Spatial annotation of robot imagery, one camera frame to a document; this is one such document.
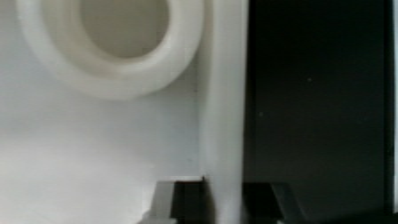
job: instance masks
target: white oval ring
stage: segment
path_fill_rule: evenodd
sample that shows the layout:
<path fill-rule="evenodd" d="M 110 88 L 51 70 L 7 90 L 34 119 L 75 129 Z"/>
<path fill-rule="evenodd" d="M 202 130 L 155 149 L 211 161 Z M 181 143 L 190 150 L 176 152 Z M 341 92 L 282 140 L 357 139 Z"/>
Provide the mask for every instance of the white oval ring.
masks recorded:
<path fill-rule="evenodd" d="M 80 19 L 80 0 L 18 0 L 27 41 L 57 78 L 89 95 L 130 99 L 160 90 L 195 55 L 204 20 L 202 0 L 167 0 L 169 28 L 155 50 L 112 56 L 94 45 Z"/>

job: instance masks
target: white surface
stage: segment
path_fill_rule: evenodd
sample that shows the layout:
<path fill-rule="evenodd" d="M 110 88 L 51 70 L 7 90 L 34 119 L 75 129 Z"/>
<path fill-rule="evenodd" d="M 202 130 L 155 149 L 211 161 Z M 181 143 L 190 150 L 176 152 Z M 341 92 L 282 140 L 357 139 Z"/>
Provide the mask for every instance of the white surface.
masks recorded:
<path fill-rule="evenodd" d="M 151 19 L 146 10 L 133 29 Z M 201 175 L 195 77 L 190 67 L 135 101 L 87 97 L 51 79 L 23 40 L 14 0 L 0 1 L 0 223 L 139 222 L 158 179 Z"/>
<path fill-rule="evenodd" d="M 206 0 L 201 71 L 201 167 L 217 224 L 240 223 L 247 0 Z"/>
<path fill-rule="evenodd" d="M 153 51 L 133 58 L 119 58 L 98 48 L 83 28 L 80 0 L 16 2 L 25 37 L 59 80 L 105 99 L 130 99 L 160 90 L 176 80 L 195 55 L 202 0 L 165 0 L 165 36 Z"/>

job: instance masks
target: black panel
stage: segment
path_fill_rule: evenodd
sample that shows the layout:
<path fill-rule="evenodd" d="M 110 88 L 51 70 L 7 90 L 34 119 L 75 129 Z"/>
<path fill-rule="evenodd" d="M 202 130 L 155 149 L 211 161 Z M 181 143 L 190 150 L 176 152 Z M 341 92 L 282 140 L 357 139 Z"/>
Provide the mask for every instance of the black panel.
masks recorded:
<path fill-rule="evenodd" d="M 309 221 L 382 211 L 389 198 L 384 4 L 250 1 L 245 182 L 290 184 Z"/>
<path fill-rule="evenodd" d="M 210 224 L 210 195 L 202 182 L 176 182 L 170 218 L 179 224 Z"/>

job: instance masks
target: white edge strip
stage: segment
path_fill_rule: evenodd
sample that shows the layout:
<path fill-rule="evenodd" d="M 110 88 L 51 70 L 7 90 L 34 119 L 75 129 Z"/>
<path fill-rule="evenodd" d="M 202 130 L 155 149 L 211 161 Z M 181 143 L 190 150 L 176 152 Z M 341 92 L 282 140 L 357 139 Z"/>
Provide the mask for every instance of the white edge strip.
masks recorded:
<path fill-rule="evenodd" d="M 240 224 L 247 0 L 206 0 L 199 49 L 201 171 L 215 203 L 215 223 Z"/>

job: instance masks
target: oval opening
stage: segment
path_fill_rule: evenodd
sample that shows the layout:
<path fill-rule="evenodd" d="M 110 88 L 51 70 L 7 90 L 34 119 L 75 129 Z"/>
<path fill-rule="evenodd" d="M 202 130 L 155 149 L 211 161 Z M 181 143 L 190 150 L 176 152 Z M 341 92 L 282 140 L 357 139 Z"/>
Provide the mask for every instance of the oval opening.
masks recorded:
<path fill-rule="evenodd" d="M 80 0 L 82 23 L 103 51 L 139 57 L 156 48 L 169 25 L 165 0 Z"/>

